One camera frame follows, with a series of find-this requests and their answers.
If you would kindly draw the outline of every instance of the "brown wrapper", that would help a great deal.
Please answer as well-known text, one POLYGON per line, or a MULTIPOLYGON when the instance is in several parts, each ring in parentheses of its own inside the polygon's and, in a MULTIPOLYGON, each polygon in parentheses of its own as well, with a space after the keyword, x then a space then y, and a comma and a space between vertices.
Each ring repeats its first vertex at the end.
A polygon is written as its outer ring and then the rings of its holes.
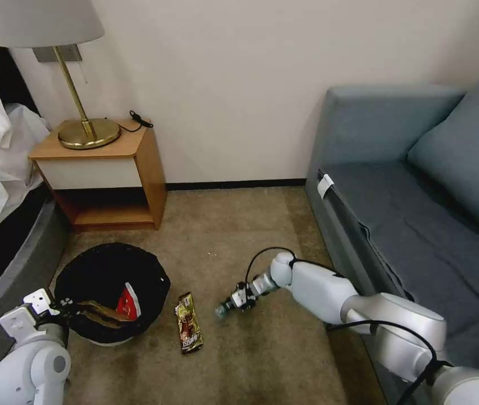
POLYGON ((202 348, 202 331, 196 318, 193 295, 188 292, 179 298, 178 305, 174 308, 178 319, 179 341, 182 354, 195 352, 202 348))

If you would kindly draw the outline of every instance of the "baseboard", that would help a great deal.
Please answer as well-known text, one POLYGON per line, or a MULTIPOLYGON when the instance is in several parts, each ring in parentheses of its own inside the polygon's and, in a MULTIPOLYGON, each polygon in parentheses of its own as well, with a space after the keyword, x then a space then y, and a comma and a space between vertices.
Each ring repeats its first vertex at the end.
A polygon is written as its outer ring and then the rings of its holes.
POLYGON ((166 189, 175 190, 213 190, 215 188, 251 188, 304 186, 305 179, 246 180, 230 182, 167 183, 166 189))

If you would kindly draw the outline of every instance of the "black trash bin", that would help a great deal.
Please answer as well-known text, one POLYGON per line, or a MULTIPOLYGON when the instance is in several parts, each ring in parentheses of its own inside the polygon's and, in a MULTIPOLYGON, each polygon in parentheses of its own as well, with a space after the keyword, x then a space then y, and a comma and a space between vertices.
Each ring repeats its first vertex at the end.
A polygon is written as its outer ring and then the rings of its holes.
POLYGON ((157 257, 127 244, 110 243, 79 254, 58 275, 57 303, 94 301, 115 310, 128 282, 141 310, 133 322, 111 328, 82 313, 69 317, 69 327, 80 336, 101 345, 115 345, 144 332, 157 319, 170 289, 170 279, 157 257))

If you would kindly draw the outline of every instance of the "black cable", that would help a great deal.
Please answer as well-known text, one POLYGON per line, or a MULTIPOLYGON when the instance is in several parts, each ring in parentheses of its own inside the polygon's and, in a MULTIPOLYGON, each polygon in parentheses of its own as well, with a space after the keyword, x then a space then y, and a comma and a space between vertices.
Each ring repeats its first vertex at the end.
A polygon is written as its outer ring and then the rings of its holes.
POLYGON ((129 129, 129 128, 124 127, 123 125, 120 125, 120 124, 118 124, 118 125, 120 126, 121 129, 123 129, 124 131, 127 131, 127 132, 136 132, 136 131, 138 131, 139 129, 142 128, 142 124, 140 124, 137 129, 129 129))
POLYGON ((317 263, 317 262, 313 262, 312 260, 294 259, 293 261, 290 262, 290 266, 293 266, 294 263, 298 263, 298 262, 309 263, 309 264, 314 264, 316 266, 323 267, 323 268, 328 269, 329 271, 332 271, 333 273, 335 273, 335 276, 345 278, 345 276, 343 276, 341 273, 339 273, 337 270, 335 270, 333 268, 333 266, 320 264, 320 263, 317 263))
POLYGON ((406 401, 408 401, 410 399, 410 397, 412 396, 414 391, 417 389, 417 387, 419 387, 420 384, 425 381, 425 379, 432 376, 440 367, 451 366, 449 363, 447 363, 445 361, 439 361, 437 359, 436 351, 427 339, 425 339, 423 336, 421 336, 416 331, 413 331, 412 329, 410 329, 406 326, 400 325, 398 323, 395 323, 395 322, 375 321, 375 320, 367 319, 365 321, 344 323, 343 325, 328 326, 326 330, 328 332, 333 332, 333 331, 337 331, 337 330, 340 330, 340 329, 348 329, 348 328, 351 328, 351 327, 354 327, 354 326, 359 326, 359 325, 376 325, 376 326, 387 325, 387 326, 393 326, 393 327, 402 329, 402 330, 414 335, 419 340, 421 340, 421 342, 423 342, 423 344, 431 352, 431 360, 429 361, 429 363, 427 364, 425 369, 421 372, 421 374, 416 378, 416 380, 407 387, 405 392, 403 392, 403 394, 401 395, 401 398, 399 398, 396 405, 403 405, 404 403, 406 403, 406 401))
POLYGON ((140 125, 138 126, 137 129, 129 129, 129 128, 126 128, 124 127, 123 125, 120 125, 120 128, 123 129, 124 131, 127 131, 127 132, 137 132, 138 130, 140 130, 142 127, 146 127, 146 128, 153 128, 153 124, 148 122, 148 121, 144 121, 142 119, 142 117, 140 115, 138 115, 136 112, 134 112, 133 110, 129 110, 129 115, 131 116, 131 119, 133 121, 136 121, 137 123, 139 123, 140 125))
POLYGON ((249 263, 249 267, 247 267, 247 273, 245 273, 245 284, 247 285, 248 283, 248 277, 249 277, 249 273, 251 272, 251 267, 252 267, 252 264, 255 262, 256 258, 258 256, 260 256, 262 253, 264 253, 265 251, 268 251, 268 250, 271 250, 271 249, 281 249, 281 250, 285 250, 289 253, 292 254, 292 256, 294 256, 294 258, 296 258, 296 255, 294 254, 294 252, 290 249, 288 249, 287 247, 280 247, 280 246, 272 246, 272 247, 266 247, 265 249, 262 249, 260 250, 257 254, 255 254, 253 256, 253 258, 251 259, 251 263, 249 263))

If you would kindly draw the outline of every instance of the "sofa armrest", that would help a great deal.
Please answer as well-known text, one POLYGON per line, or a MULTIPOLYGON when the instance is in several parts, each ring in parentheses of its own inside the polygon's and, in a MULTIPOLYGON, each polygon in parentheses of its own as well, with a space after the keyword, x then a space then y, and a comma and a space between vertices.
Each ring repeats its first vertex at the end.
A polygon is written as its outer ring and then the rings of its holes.
POLYGON ((463 96, 461 90, 435 84, 329 89, 309 174, 328 164, 402 159, 463 96))

